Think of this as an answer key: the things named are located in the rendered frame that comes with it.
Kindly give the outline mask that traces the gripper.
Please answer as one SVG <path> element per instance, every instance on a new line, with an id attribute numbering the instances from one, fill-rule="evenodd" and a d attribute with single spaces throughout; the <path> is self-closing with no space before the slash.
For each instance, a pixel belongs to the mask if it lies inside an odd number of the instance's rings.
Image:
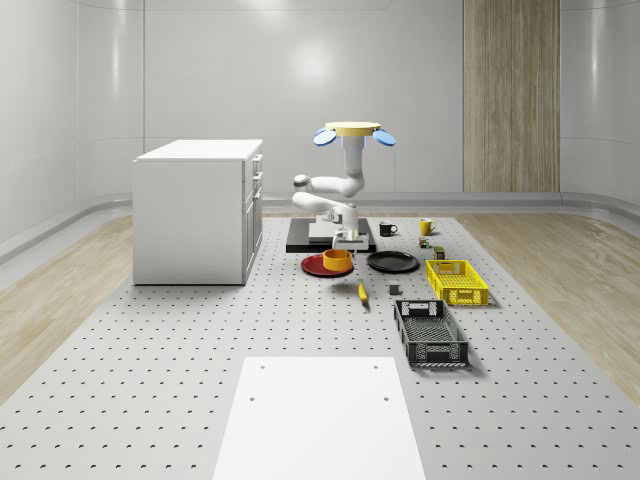
<path id="1" fill-rule="evenodd" d="M 332 240 L 334 250 L 367 251 L 369 248 L 369 236 L 356 234 L 354 231 L 337 231 Z"/>

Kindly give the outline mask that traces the yellow bowl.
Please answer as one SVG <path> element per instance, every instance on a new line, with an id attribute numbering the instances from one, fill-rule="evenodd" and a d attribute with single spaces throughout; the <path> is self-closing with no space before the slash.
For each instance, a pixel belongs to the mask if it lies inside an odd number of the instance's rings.
<path id="1" fill-rule="evenodd" d="M 323 267 L 333 272 L 348 271 L 353 266 L 352 254 L 348 250 L 329 249 L 322 255 Z"/>

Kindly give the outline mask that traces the red plate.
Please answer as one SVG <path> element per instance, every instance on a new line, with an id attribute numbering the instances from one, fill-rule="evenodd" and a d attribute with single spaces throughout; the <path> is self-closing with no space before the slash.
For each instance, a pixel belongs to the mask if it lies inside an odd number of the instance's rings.
<path id="1" fill-rule="evenodd" d="M 353 267 L 342 271 L 332 271 L 326 269 L 323 265 L 322 254 L 315 254 L 304 258 L 301 261 L 301 267 L 306 273 L 310 275 L 326 278 L 346 276 L 353 271 Z"/>

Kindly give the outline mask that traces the black plate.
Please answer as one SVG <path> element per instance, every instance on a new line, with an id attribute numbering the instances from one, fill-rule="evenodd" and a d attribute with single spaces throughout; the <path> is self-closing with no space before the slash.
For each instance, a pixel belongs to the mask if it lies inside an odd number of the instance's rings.
<path id="1" fill-rule="evenodd" d="M 413 255 L 390 250 L 370 254 L 367 264 L 377 271 L 393 274 L 413 272 L 420 266 Z"/>

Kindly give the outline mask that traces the black stove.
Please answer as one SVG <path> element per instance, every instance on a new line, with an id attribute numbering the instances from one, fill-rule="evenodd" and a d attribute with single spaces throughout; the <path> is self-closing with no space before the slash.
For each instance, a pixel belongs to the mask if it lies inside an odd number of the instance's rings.
<path id="1" fill-rule="evenodd" d="M 309 226 L 316 223 L 316 218 L 292 218 L 286 241 L 287 253 L 322 253 L 332 248 L 332 235 L 336 230 L 335 224 L 322 221 L 327 234 L 311 238 Z"/>

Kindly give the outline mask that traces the drone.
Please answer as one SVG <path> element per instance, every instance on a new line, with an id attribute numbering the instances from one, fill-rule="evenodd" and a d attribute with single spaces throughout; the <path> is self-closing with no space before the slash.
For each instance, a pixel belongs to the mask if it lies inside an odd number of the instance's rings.
<path id="1" fill-rule="evenodd" d="M 314 144 L 324 146 L 332 143 L 336 137 L 368 137 L 372 136 L 377 142 L 394 146 L 396 139 L 381 128 L 379 123 L 361 121 L 328 122 L 314 134 Z"/>

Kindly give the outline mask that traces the yellow basket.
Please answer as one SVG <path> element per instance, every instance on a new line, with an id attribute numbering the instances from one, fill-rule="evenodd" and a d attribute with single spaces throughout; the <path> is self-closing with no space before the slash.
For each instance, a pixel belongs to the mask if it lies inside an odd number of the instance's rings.
<path id="1" fill-rule="evenodd" d="M 426 276 L 449 305 L 487 305 L 488 286 L 466 260 L 427 260 Z"/>

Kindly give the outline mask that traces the dark grey basket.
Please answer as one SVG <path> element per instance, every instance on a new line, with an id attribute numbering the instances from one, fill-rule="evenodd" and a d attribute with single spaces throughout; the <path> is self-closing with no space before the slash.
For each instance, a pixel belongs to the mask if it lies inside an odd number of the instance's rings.
<path id="1" fill-rule="evenodd" d="M 468 363 L 468 340 L 444 301 L 397 300 L 394 317 L 411 364 Z"/>

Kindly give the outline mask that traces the white cabinet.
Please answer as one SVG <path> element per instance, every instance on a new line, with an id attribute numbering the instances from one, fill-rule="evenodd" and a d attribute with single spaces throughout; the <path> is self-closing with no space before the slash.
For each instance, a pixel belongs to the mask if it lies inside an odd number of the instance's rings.
<path id="1" fill-rule="evenodd" d="M 246 283 L 262 237 L 262 145 L 176 140 L 134 161 L 134 283 Z"/>

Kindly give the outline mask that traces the white board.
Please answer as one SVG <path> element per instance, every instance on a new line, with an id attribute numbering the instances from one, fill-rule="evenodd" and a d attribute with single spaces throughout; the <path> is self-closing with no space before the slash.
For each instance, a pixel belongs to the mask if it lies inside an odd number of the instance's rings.
<path id="1" fill-rule="evenodd" d="M 425 480 L 394 359 L 246 358 L 213 480 Z"/>

